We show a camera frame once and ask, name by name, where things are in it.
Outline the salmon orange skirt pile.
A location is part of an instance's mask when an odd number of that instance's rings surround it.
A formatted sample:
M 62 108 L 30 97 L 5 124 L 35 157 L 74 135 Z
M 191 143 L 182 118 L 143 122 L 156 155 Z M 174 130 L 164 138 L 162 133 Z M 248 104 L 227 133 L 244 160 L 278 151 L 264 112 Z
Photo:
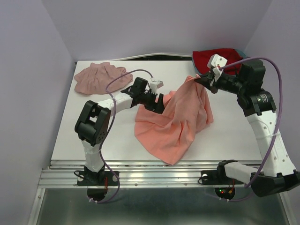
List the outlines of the salmon orange skirt pile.
M 163 103 L 162 114 L 139 106 L 134 133 L 151 155 L 174 165 L 187 152 L 195 135 L 213 123 L 213 113 L 206 89 L 192 76 L 165 95 Z

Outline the dusty pink pleated skirt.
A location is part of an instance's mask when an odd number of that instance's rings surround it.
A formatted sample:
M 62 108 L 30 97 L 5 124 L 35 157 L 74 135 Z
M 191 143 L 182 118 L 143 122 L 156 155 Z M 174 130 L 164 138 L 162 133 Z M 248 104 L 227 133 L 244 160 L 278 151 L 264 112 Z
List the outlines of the dusty pink pleated skirt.
M 91 63 L 89 67 L 74 76 L 77 82 L 75 92 L 85 95 L 103 95 L 106 94 L 106 88 L 109 92 L 115 92 L 133 81 L 133 75 L 128 74 L 109 84 L 126 72 L 124 67 L 116 67 L 109 62 Z

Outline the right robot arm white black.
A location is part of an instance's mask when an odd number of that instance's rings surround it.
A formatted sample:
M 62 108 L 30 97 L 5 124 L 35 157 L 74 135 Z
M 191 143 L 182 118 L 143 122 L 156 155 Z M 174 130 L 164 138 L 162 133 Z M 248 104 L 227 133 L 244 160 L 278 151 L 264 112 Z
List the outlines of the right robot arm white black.
M 262 88 L 266 68 L 264 58 L 250 57 L 239 60 L 240 70 L 228 75 L 227 60 L 214 54 L 208 61 L 209 71 L 196 82 L 213 94 L 223 90 L 237 96 L 237 102 L 250 124 L 262 156 L 261 165 L 254 168 L 237 160 L 221 161 L 215 170 L 201 172 L 202 185 L 244 184 L 258 197 L 282 193 L 300 184 L 300 173 L 286 151 L 279 125 L 282 106 Z

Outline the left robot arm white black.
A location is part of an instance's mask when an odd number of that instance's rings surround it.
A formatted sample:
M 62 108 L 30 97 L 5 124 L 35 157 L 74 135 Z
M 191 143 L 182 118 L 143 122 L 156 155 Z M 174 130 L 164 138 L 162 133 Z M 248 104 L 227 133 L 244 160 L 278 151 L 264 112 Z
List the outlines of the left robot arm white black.
M 163 94 L 157 90 L 163 82 L 151 78 L 147 81 L 136 78 L 134 83 L 110 99 L 93 102 L 87 101 L 75 124 L 75 132 L 82 142 L 85 165 L 82 171 L 75 171 L 78 186 L 99 186 L 105 181 L 105 163 L 101 156 L 101 148 L 108 136 L 117 113 L 136 105 L 154 113 L 161 114 L 165 107 Z

